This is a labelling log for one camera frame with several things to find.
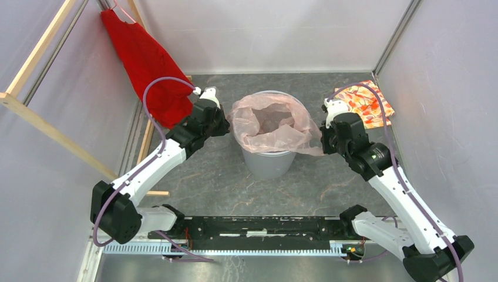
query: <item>trash bin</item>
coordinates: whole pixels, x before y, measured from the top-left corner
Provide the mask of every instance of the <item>trash bin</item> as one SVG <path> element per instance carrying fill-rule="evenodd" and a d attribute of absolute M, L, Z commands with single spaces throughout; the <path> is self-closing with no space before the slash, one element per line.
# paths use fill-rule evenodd
<path fill-rule="evenodd" d="M 228 114 L 245 164 L 258 179 L 284 175 L 296 153 L 322 156 L 310 141 L 320 131 L 303 104 L 291 95 L 265 90 L 234 103 Z"/>

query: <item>wooden frame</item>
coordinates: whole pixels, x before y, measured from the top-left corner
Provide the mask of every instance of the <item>wooden frame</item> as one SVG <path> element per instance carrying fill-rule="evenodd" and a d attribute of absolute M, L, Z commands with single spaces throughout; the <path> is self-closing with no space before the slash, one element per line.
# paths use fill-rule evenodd
<path fill-rule="evenodd" d="M 40 40 L 38 40 L 38 43 L 33 48 L 33 51 L 31 51 L 31 53 L 29 54 L 28 58 L 22 65 L 21 69 L 19 70 L 7 90 L 5 92 L 0 92 L 0 101 L 6 108 L 13 111 L 19 117 L 43 132 L 55 142 L 61 144 L 63 147 L 68 149 L 71 153 L 82 159 L 84 162 L 100 171 L 108 179 L 114 180 L 117 178 L 117 174 L 112 169 L 106 167 L 85 149 L 81 148 L 78 144 L 58 131 L 55 127 L 41 118 L 34 111 L 27 108 L 16 98 L 21 89 L 26 84 L 28 78 L 31 76 L 33 70 L 35 69 L 35 66 L 39 63 L 41 57 L 47 50 L 50 42 L 59 30 L 60 26 L 68 17 L 69 12 L 76 2 L 77 0 L 64 1 L 57 14 L 53 17 L 52 22 L 43 33 Z"/>

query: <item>red cloth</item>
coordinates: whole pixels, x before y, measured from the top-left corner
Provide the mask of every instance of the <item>red cloth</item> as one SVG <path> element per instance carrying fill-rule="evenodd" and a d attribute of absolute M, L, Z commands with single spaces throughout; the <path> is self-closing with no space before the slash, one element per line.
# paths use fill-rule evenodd
<path fill-rule="evenodd" d="M 166 50 L 138 23 L 121 21 L 113 10 L 101 12 L 100 17 L 140 100 L 147 85 L 161 76 L 189 82 Z M 191 93 L 191 88 L 180 82 L 157 82 L 147 94 L 147 108 L 161 125 L 172 128 L 191 113 Z"/>

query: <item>metal rail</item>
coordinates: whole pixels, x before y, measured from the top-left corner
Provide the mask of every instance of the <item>metal rail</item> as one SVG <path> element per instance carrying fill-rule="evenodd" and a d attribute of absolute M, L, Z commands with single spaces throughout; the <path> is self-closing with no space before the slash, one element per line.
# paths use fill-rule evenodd
<path fill-rule="evenodd" d="M 201 256 L 307 256 L 307 257 L 344 257 L 342 244 L 330 242 L 326 250 L 191 250 Z M 182 256 L 175 251 L 171 243 L 162 240 L 150 242 L 129 242 L 119 244 L 111 242 L 103 249 L 104 254 L 156 254 L 163 256 Z"/>
<path fill-rule="evenodd" d="M 73 21 L 71 22 L 68 29 L 66 30 L 66 32 L 64 33 L 64 35 L 60 39 L 59 43 L 57 44 L 57 47 L 53 50 L 52 54 L 50 55 L 49 60 L 47 61 L 47 63 L 43 67 L 42 71 L 36 77 L 35 83 L 29 89 L 28 94 L 26 95 L 26 97 L 22 101 L 22 104 L 25 105 L 26 107 L 29 105 L 29 103 L 33 99 L 33 96 L 35 96 L 36 91 L 40 87 L 40 84 L 42 84 L 43 79 L 45 79 L 45 76 L 48 73 L 48 70 L 50 69 L 53 62 L 55 61 L 55 58 L 57 57 L 60 50 L 62 49 L 62 46 L 64 45 L 64 43 L 66 43 L 66 40 L 68 39 L 69 34 L 71 33 L 71 31 L 73 31 L 73 28 L 75 27 L 79 17 L 81 16 L 81 14 L 83 13 L 83 10 L 86 7 L 86 4 L 88 4 L 88 0 L 84 0 L 83 3 L 81 3 L 81 6 L 79 7 L 75 17 L 73 18 Z"/>
<path fill-rule="evenodd" d="M 401 20 L 399 21 L 398 26 L 394 30 L 393 35 L 391 36 L 391 39 L 389 40 L 386 48 L 384 49 L 384 52 L 382 53 L 381 58 L 377 62 L 377 65 L 375 66 L 373 70 L 373 75 L 377 76 L 384 65 L 386 64 L 387 60 L 389 59 L 391 53 L 395 49 L 396 45 L 398 44 L 399 39 L 405 32 L 406 27 L 408 26 L 408 23 L 412 19 L 413 15 L 417 11 L 417 9 L 420 6 L 420 3 L 422 3 L 423 0 L 412 0 L 410 4 L 408 5 L 408 8 L 406 9 L 405 13 L 403 14 L 403 17 L 401 17 Z"/>
<path fill-rule="evenodd" d="M 103 11 L 111 8 L 108 0 L 97 0 L 97 3 Z"/>

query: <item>gray bucket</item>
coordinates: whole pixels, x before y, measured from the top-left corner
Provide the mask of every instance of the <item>gray bucket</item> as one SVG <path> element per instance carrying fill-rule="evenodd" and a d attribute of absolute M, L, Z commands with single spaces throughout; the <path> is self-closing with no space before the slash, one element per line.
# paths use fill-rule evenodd
<path fill-rule="evenodd" d="M 295 152 L 250 153 L 242 148 L 245 165 L 257 179 L 273 179 L 284 175 L 291 167 Z"/>

